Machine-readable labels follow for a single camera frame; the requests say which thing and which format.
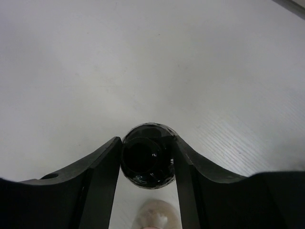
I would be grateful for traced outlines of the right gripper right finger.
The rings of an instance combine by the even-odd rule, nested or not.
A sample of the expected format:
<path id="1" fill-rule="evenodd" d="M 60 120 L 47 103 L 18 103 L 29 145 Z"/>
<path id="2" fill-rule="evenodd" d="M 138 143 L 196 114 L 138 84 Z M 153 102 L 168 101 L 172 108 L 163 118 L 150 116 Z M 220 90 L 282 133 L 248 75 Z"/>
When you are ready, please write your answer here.
<path id="1" fill-rule="evenodd" d="M 174 138 L 174 169 L 185 229 L 302 229 L 303 171 L 244 177 Z"/>

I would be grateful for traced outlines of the black pump cap spice jar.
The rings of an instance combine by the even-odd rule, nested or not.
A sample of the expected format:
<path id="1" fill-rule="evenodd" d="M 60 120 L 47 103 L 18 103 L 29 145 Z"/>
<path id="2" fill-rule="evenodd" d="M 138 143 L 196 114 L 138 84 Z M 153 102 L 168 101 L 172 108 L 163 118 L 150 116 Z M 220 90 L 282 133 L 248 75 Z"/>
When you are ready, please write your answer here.
<path id="1" fill-rule="evenodd" d="M 144 123 L 122 140 L 121 170 L 134 185 L 159 189 L 175 181 L 174 140 L 178 134 L 158 123 Z"/>

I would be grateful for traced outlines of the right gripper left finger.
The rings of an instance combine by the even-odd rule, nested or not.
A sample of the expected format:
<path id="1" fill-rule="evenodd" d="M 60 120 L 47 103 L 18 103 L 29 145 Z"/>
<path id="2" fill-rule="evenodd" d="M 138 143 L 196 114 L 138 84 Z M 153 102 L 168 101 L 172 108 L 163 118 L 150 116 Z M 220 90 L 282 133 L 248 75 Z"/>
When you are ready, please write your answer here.
<path id="1" fill-rule="evenodd" d="M 3 229 L 106 229 L 110 224 L 122 141 L 40 179 L 0 181 Z"/>

